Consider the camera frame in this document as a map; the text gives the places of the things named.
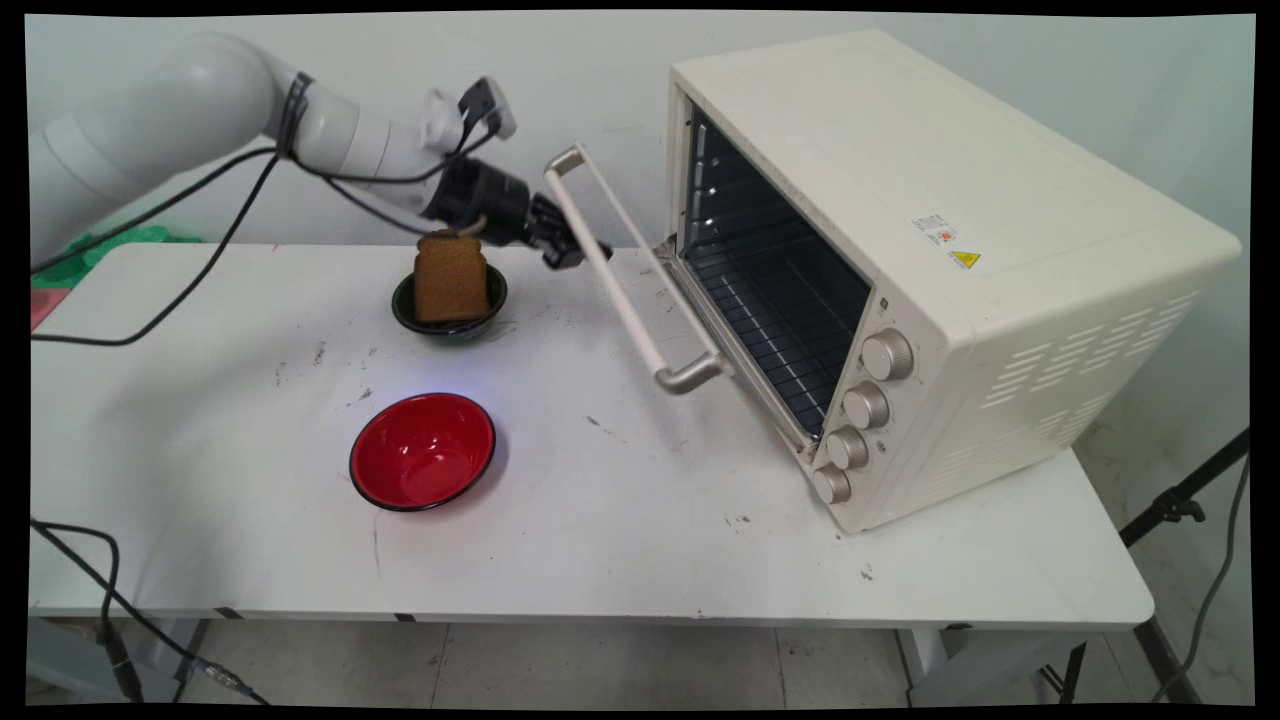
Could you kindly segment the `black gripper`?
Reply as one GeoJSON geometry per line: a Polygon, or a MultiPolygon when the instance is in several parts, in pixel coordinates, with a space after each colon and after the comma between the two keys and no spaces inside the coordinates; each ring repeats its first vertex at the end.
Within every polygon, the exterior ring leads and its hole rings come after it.
{"type": "Polygon", "coordinates": [[[470,231],[495,246],[538,249],[552,270],[581,265],[586,254],[561,208],[534,193],[520,178],[472,158],[457,159],[439,174],[424,218],[460,233],[470,231]]]}

